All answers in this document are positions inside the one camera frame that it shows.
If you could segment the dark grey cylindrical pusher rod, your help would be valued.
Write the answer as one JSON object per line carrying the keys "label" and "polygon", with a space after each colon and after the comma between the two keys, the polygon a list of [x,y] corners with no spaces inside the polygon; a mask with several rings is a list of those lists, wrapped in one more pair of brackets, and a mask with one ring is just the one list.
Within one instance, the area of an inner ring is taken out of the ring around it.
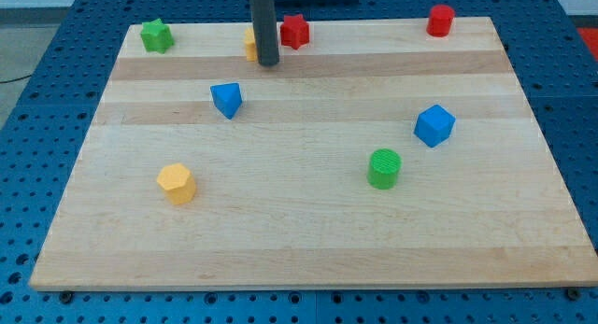
{"label": "dark grey cylindrical pusher rod", "polygon": [[258,63],[275,66],[279,63],[277,18],[274,0],[249,0]]}

